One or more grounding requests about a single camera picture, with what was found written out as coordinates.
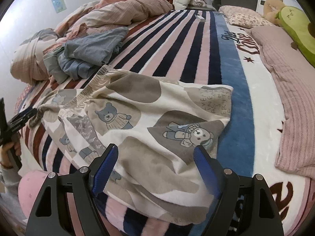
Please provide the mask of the person left hand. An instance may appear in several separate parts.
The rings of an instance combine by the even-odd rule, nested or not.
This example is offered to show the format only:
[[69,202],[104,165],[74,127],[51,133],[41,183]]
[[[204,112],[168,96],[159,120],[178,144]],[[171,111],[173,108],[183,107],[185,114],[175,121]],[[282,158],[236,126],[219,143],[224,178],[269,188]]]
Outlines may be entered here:
[[20,134],[16,133],[13,139],[6,140],[1,137],[1,168],[19,171],[19,163],[12,158],[12,153],[18,158],[21,156]]

